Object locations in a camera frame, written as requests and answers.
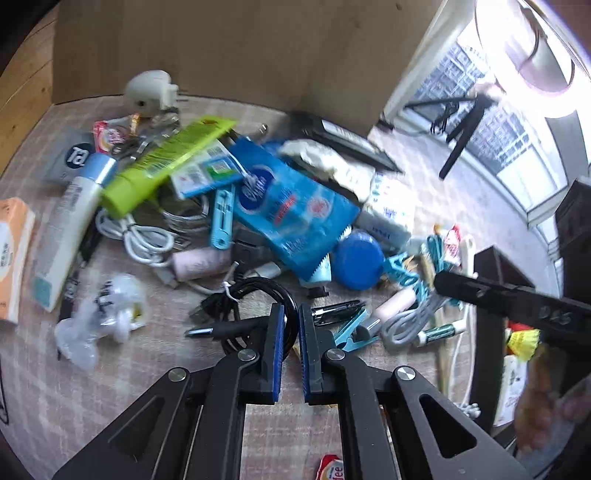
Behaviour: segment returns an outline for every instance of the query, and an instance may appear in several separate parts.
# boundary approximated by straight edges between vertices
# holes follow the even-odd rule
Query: blue plastic bag
[[[359,208],[246,138],[229,150],[250,173],[237,188],[234,215],[265,235],[287,268],[310,278]]]

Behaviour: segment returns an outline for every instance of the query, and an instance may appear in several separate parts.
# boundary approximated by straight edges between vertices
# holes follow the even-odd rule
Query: gray packet
[[[95,139],[91,132],[64,129],[47,150],[47,165],[42,180],[68,185],[94,152]]]

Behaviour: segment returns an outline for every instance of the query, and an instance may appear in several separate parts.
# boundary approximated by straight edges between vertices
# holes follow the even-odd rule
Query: white bottle
[[[100,194],[116,170],[114,158],[92,154],[51,214],[33,267],[33,297],[48,312],[57,304]]]

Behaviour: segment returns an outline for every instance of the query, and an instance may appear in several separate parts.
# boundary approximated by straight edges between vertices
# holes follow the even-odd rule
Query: usb cable
[[[122,240],[127,254],[136,262],[155,268],[169,265],[164,256],[173,249],[175,233],[156,226],[137,225],[131,215],[113,220],[105,209],[101,209],[95,221],[102,235]]]

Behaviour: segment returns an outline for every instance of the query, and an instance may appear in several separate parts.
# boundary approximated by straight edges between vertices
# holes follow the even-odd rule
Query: blue lid
[[[351,290],[367,290],[382,276],[384,254],[374,237],[356,230],[336,245],[331,265],[339,283]]]
[[[105,153],[93,153],[80,170],[80,177],[105,186],[117,173],[117,161]]]

